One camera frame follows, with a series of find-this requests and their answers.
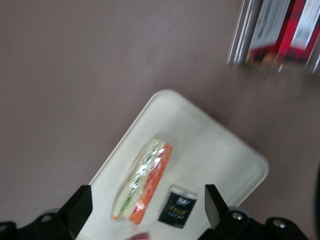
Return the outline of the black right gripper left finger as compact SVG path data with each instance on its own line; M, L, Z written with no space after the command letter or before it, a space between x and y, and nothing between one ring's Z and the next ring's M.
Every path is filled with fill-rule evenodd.
M13 221L0 223L2 240L74 240L93 211L92 189L82 185L59 209L50 210L18 228Z

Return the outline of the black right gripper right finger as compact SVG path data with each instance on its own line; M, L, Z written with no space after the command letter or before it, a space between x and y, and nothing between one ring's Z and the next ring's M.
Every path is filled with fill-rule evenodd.
M245 211L229 208L214 184L207 184L204 208L210 227L201 240L305 240L307 237L291 220L270 217L259 223Z

